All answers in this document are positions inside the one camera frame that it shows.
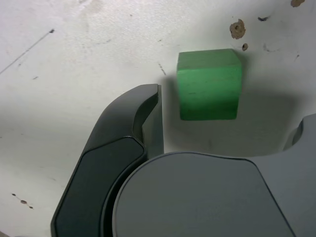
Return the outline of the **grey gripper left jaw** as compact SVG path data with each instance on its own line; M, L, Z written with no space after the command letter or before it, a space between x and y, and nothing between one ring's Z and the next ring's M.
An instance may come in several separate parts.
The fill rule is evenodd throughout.
M137 86L102 112L51 221L54 237L111 237L116 197L141 164L164 153L158 84Z

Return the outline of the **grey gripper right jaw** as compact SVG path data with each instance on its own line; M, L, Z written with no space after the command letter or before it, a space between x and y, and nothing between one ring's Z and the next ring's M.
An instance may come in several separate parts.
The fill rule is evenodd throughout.
M254 158L168 153L138 167L115 201L116 237L313 237L316 117L289 149Z

